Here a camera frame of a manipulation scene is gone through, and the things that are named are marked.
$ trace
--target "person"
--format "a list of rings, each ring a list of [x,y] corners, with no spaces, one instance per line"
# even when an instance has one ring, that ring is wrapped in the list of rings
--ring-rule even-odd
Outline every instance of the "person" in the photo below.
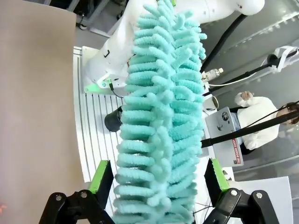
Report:
[[[239,93],[235,97],[235,103],[239,105],[239,108],[231,109],[233,122],[236,130],[245,128],[248,125],[256,122],[257,120],[267,116],[268,114],[277,111],[277,108],[269,98],[266,97],[253,97],[253,94],[249,91]],[[299,110],[299,105],[296,103],[288,103],[281,108],[284,109],[271,114],[270,116],[256,122],[256,124],[263,123],[273,118],[288,114],[290,112]],[[297,124],[299,117],[286,121],[285,125]],[[273,141],[277,138],[279,132],[279,125],[272,126],[261,130],[256,133],[248,134],[238,138],[240,143],[241,152],[243,155],[247,155],[253,152],[255,149]]]

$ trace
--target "person's hand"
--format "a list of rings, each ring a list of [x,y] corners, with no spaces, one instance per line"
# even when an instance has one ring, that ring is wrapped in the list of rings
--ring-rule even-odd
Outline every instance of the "person's hand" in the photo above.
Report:
[[[245,92],[241,93],[241,98],[246,101],[246,100],[253,98],[253,94],[249,91],[245,91]]]

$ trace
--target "brown surface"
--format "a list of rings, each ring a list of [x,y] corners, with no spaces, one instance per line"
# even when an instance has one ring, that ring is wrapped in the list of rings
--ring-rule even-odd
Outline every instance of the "brown surface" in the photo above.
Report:
[[[76,17],[0,2],[0,223],[36,224],[51,193],[84,188],[72,89]]]

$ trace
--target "slotted white table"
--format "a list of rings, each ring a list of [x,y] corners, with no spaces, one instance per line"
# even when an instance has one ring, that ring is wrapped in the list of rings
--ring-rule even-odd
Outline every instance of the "slotted white table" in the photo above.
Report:
[[[84,61],[82,62],[82,48],[74,47],[73,52],[73,75],[74,75],[74,106],[75,119],[78,137],[78,149],[81,160],[82,172],[85,182],[90,182],[95,174],[101,160],[110,160],[112,172],[115,175],[117,171],[117,155],[116,146],[121,143],[119,132],[112,133],[107,130],[104,124],[104,118],[107,114],[116,110],[123,105],[120,98],[111,95],[84,93],[83,77],[81,71]],[[201,204],[209,204],[209,194],[206,188],[204,173],[209,157],[201,158],[197,165],[197,190],[196,202]],[[226,172],[233,178],[232,168],[226,168]],[[109,200],[107,202],[106,211],[112,216],[115,211],[113,201],[116,198],[114,188],[117,182],[114,180]],[[204,206],[196,204],[195,211],[204,208]],[[206,210],[195,214],[197,224],[203,223]]]

